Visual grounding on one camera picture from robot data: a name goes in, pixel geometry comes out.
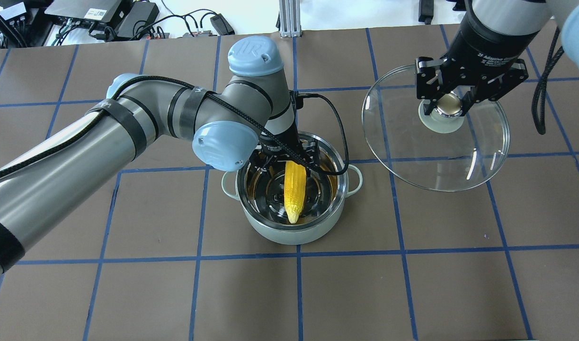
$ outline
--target black cable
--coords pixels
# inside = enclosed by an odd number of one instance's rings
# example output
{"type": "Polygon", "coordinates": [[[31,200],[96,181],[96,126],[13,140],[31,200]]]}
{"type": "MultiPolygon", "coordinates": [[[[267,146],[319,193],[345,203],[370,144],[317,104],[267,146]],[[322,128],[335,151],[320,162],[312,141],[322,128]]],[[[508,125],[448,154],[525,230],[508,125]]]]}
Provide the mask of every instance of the black cable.
{"type": "Polygon", "coordinates": [[[0,32],[1,34],[8,39],[12,39],[12,43],[14,43],[17,47],[27,47],[26,41],[24,41],[23,37],[19,36],[19,33],[16,32],[14,28],[12,28],[0,15],[0,32]]]}
{"type": "MultiPolygon", "coordinates": [[[[125,89],[127,89],[128,87],[139,83],[139,82],[144,82],[144,81],[165,81],[165,82],[170,82],[173,84],[177,84],[177,85],[181,85],[183,87],[188,88],[189,90],[192,90],[194,88],[194,86],[192,84],[189,84],[187,82],[183,82],[183,81],[179,81],[179,80],[175,80],[173,78],[168,78],[168,77],[162,77],[162,76],[138,76],[136,78],[133,78],[127,82],[125,82],[122,86],[120,86],[116,92],[114,93],[114,95],[112,95],[112,99],[116,100],[118,99],[118,97],[121,95],[121,93],[123,91],[125,91],[125,89]]],[[[339,118],[339,114],[338,111],[336,110],[335,106],[333,106],[333,104],[331,103],[331,101],[329,101],[329,99],[326,99],[326,97],[324,97],[323,95],[319,95],[317,93],[303,93],[301,95],[301,97],[305,98],[305,99],[310,99],[310,98],[314,98],[317,97],[319,99],[323,99],[324,101],[326,101],[329,106],[331,106],[331,109],[333,110],[333,113],[336,116],[336,119],[339,123],[339,127],[341,130],[341,135],[342,135],[342,141],[344,143],[344,157],[346,158],[346,162],[344,164],[344,168],[342,168],[341,170],[339,170],[338,172],[333,172],[333,171],[329,171],[329,170],[324,170],[322,169],[320,166],[311,166],[308,162],[304,161],[302,159],[302,157],[300,157],[300,155],[298,155],[298,153],[296,153],[293,149],[291,149],[288,145],[286,145],[285,143],[283,143],[281,140],[279,140],[274,134],[272,134],[270,131],[268,131],[268,129],[265,128],[265,126],[261,125],[260,123],[258,123],[255,119],[253,119],[251,116],[245,114],[244,112],[242,112],[241,110],[239,110],[239,108],[236,108],[235,106],[227,103],[226,101],[224,101],[223,99],[220,99],[219,97],[217,97],[216,95],[214,95],[213,93],[207,93],[207,95],[205,95],[208,99],[211,99],[212,101],[220,104],[220,106],[223,106],[224,108],[227,108],[228,110],[230,110],[231,112],[237,114],[239,117],[241,117],[242,119],[245,119],[248,123],[250,123],[251,125],[253,125],[254,127],[256,127],[257,129],[261,130],[262,132],[264,132],[264,134],[267,134],[268,137],[270,137],[276,144],[278,144],[283,151],[285,151],[285,153],[287,153],[287,155],[289,155],[289,157],[291,157],[293,159],[294,162],[304,166],[305,168],[308,168],[310,170],[312,170],[313,172],[316,173],[322,173],[325,175],[342,175],[343,173],[345,173],[348,170],[348,163],[349,158],[348,158],[348,144],[346,143],[346,135],[344,134],[344,127],[342,125],[342,121],[339,118]]]]}
{"type": "Polygon", "coordinates": [[[200,24],[200,27],[201,27],[201,28],[203,28],[203,19],[205,19],[205,17],[207,17],[207,16],[210,15],[210,14],[212,14],[212,15],[218,15],[218,13],[215,13],[215,12],[207,12],[207,13],[205,13],[205,14],[201,17],[201,20],[199,21],[199,24],[200,24]]]}
{"type": "Polygon", "coordinates": [[[165,31],[161,28],[161,26],[157,26],[157,35],[160,39],[165,39],[165,31]]]}
{"type": "Polygon", "coordinates": [[[137,24],[140,24],[140,23],[147,24],[148,21],[147,21],[147,20],[138,20],[138,21],[134,22],[134,27],[132,28],[132,35],[135,36],[135,34],[136,34],[136,25],[137,25],[137,24]]]}
{"type": "Polygon", "coordinates": [[[193,16],[190,15],[190,14],[187,14],[186,17],[191,17],[191,18],[192,18],[192,21],[193,21],[194,24],[195,24],[195,27],[196,27],[196,28],[199,28],[199,26],[196,25],[196,19],[195,19],[195,17],[193,17],[193,16]]]}
{"type": "MultiPolygon", "coordinates": [[[[138,76],[132,80],[129,80],[128,82],[125,82],[121,87],[119,87],[115,91],[114,95],[112,95],[111,99],[117,100],[119,98],[119,96],[121,95],[121,93],[123,91],[125,91],[125,89],[127,89],[128,87],[130,87],[136,83],[143,82],[143,81],[151,81],[151,80],[171,82],[171,83],[186,87],[190,90],[194,89],[194,86],[192,84],[189,84],[189,83],[183,82],[183,81],[179,81],[179,80],[175,80],[173,78],[167,78],[167,77],[162,77],[162,76],[138,76]]],[[[231,112],[239,115],[241,118],[245,119],[248,123],[250,123],[251,125],[255,126],[256,128],[260,129],[262,132],[267,134],[270,138],[272,138],[272,140],[274,142],[276,142],[276,144],[278,144],[281,148],[283,148],[283,150],[294,160],[294,162],[304,166],[305,168],[308,168],[308,169],[312,170],[313,172],[322,173],[325,175],[342,175],[343,173],[345,173],[348,170],[348,163],[349,163],[348,144],[346,143],[346,135],[344,133],[344,127],[342,125],[342,121],[339,117],[338,111],[336,110],[335,106],[333,106],[331,101],[329,101],[329,99],[327,99],[323,95],[319,95],[318,93],[302,93],[299,95],[299,97],[302,97],[304,99],[312,99],[312,98],[323,99],[324,101],[326,101],[329,104],[329,106],[333,110],[333,113],[336,116],[336,119],[338,121],[339,128],[340,128],[340,132],[342,135],[342,142],[344,144],[344,156],[346,159],[346,162],[344,164],[344,168],[342,168],[338,172],[332,172],[332,171],[324,170],[320,166],[314,166],[314,167],[311,166],[308,162],[304,161],[302,159],[302,157],[300,157],[300,155],[298,155],[298,153],[293,151],[288,145],[286,145],[281,140],[279,140],[276,136],[274,136],[274,134],[272,134],[270,131],[268,131],[264,126],[262,126],[260,123],[255,121],[255,119],[253,119],[249,115],[245,114],[244,112],[242,112],[241,110],[239,110],[235,106],[227,103],[226,101],[220,99],[219,97],[216,97],[212,93],[208,93],[206,96],[208,97],[208,99],[211,99],[212,101],[220,104],[220,106],[223,106],[224,108],[227,108],[231,112]]],[[[75,134],[75,136],[69,138],[65,142],[62,142],[58,145],[55,145],[54,147],[47,149],[47,151],[39,153],[39,154],[37,154],[37,155],[35,155],[35,156],[33,156],[33,157],[23,161],[23,162],[19,162],[17,164],[14,164],[13,166],[10,166],[8,168],[0,170],[0,179],[7,177],[8,175],[10,175],[14,172],[17,172],[23,168],[26,168],[27,166],[30,166],[31,164],[34,164],[35,162],[38,162],[46,157],[49,157],[49,156],[53,155],[54,153],[58,153],[59,151],[62,151],[62,149],[77,142],[80,138],[84,137],[88,132],[90,132],[98,124],[98,122],[101,121],[101,119],[105,115],[106,114],[104,112],[100,111],[98,113],[98,115],[90,123],[88,123],[88,125],[86,125],[83,129],[81,129],[81,131],[79,133],[75,134]]]]}
{"type": "Polygon", "coordinates": [[[89,27],[88,29],[88,36],[95,38],[95,35],[92,34],[92,32],[94,32],[94,30],[96,29],[96,25],[98,25],[97,21],[94,21],[92,23],[92,25],[89,27]]]}
{"type": "Polygon", "coordinates": [[[534,99],[532,100],[531,103],[531,114],[534,117],[535,129],[538,130],[538,133],[540,135],[546,134],[545,107],[546,107],[546,86],[548,84],[548,76],[554,69],[556,63],[564,54],[562,46],[558,48],[556,53],[554,52],[559,34],[560,30],[559,28],[556,28],[550,50],[548,51],[548,56],[546,57],[546,65],[544,67],[544,72],[540,76],[540,80],[538,80],[538,84],[535,87],[534,99]]]}
{"type": "Polygon", "coordinates": [[[159,24],[160,22],[162,22],[162,21],[164,21],[164,20],[166,20],[166,19],[169,19],[169,18],[181,18],[182,20],[184,20],[184,22],[185,22],[185,24],[186,24],[186,28],[188,29],[188,32],[190,33],[190,35],[191,35],[191,36],[195,36],[194,33],[192,33],[192,30],[190,30],[190,26],[189,26],[189,24],[188,24],[188,21],[186,21],[186,17],[187,17],[188,15],[189,15],[189,13],[188,13],[188,14],[185,14],[185,15],[175,15],[175,14],[172,14],[172,15],[168,15],[168,16],[166,16],[166,17],[163,17],[163,18],[161,18],[161,19],[153,22],[152,24],[149,24],[149,25],[145,26],[144,28],[142,28],[142,30],[140,30],[138,33],[136,33],[136,34],[135,34],[131,39],[129,39],[129,40],[136,40],[137,37],[144,35],[144,33],[146,33],[145,31],[150,30],[153,26],[155,26],[155,25],[159,24]]]}
{"type": "Polygon", "coordinates": [[[194,11],[190,12],[189,14],[194,14],[197,13],[198,11],[210,11],[215,13],[215,11],[212,11],[211,9],[195,9],[194,11]]]}
{"type": "Polygon", "coordinates": [[[69,138],[65,142],[62,142],[59,145],[51,147],[50,149],[47,149],[47,151],[41,152],[41,153],[39,153],[39,154],[37,154],[37,155],[35,155],[35,156],[25,160],[25,161],[19,162],[19,163],[14,164],[13,166],[10,166],[6,169],[0,170],[0,179],[3,177],[7,177],[8,175],[10,175],[14,172],[17,172],[23,168],[26,168],[26,167],[30,166],[31,164],[34,164],[35,162],[38,162],[46,157],[49,157],[50,155],[53,155],[54,153],[58,153],[62,149],[77,142],[80,138],[84,137],[85,134],[90,132],[90,130],[92,130],[95,127],[95,125],[97,125],[98,122],[101,121],[101,119],[104,116],[105,116],[105,114],[103,112],[99,112],[98,115],[90,123],[88,123],[88,125],[85,126],[85,128],[81,129],[81,131],[79,133],[77,133],[75,136],[69,138]]]}
{"type": "Polygon", "coordinates": [[[174,13],[174,12],[172,12],[172,11],[169,9],[169,7],[168,7],[168,6],[165,4],[165,1],[161,0],[161,3],[162,3],[162,4],[163,4],[163,6],[165,7],[165,9],[167,9],[167,10],[168,10],[168,12],[169,12],[169,13],[172,13],[173,15],[175,15],[175,13],[174,13]]]}
{"type": "Polygon", "coordinates": [[[80,27],[80,25],[77,24],[77,25],[75,25],[75,26],[72,26],[72,27],[71,27],[69,30],[67,30],[66,32],[64,32],[64,33],[62,34],[62,36],[58,39],[58,44],[57,44],[57,45],[58,45],[58,46],[62,46],[62,43],[64,42],[64,40],[66,39],[66,37],[68,37],[68,35],[69,35],[73,30],[76,30],[76,29],[79,28],[79,27],[80,27]]]}
{"type": "Polygon", "coordinates": [[[112,37],[112,39],[109,39],[109,36],[107,35],[107,36],[106,36],[106,41],[112,41],[112,40],[114,40],[114,39],[116,38],[116,32],[115,32],[115,30],[114,30],[112,27],[106,26],[106,27],[104,28],[104,32],[105,32],[105,33],[106,33],[106,32],[109,32],[109,33],[110,33],[110,36],[112,37]]]}

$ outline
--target yellow corn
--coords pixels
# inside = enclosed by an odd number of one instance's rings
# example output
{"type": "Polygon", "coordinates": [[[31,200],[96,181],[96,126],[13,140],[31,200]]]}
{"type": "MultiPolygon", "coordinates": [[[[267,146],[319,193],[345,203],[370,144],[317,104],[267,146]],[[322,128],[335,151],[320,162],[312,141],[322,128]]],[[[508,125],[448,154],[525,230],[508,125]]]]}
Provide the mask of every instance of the yellow corn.
{"type": "Polygon", "coordinates": [[[300,213],[304,209],[306,196],[306,169],[293,161],[285,162],[285,188],[283,203],[289,222],[298,222],[300,213]]]}

